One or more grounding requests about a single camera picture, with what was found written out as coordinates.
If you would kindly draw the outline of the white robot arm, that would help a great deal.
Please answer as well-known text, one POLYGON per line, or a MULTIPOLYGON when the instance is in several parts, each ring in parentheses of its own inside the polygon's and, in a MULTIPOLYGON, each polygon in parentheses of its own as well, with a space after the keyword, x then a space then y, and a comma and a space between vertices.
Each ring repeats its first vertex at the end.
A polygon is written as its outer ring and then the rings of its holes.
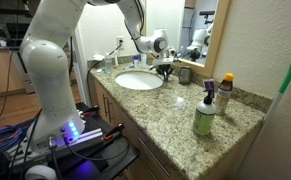
POLYGON ((45 151, 50 135, 62 145, 63 135, 77 140, 85 129, 72 95, 64 46, 74 34, 87 4, 117 5, 138 52, 161 55, 167 50, 165 29, 156 29, 149 37, 141 34, 140 0, 41 0, 20 46, 20 55, 42 107, 37 123, 27 133, 29 149, 35 153, 45 151))

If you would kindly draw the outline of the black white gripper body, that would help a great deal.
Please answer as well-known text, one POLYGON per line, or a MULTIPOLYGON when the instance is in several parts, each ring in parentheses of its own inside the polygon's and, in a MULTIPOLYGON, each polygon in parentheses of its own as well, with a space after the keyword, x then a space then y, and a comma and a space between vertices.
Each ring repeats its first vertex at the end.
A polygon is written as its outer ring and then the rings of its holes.
POLYGON ((157 68, 160 65, 171 65, 177 61, 177 51, 173 47, 168 47, 159 53, 159 57, 153 60, 152 66, 157 68))

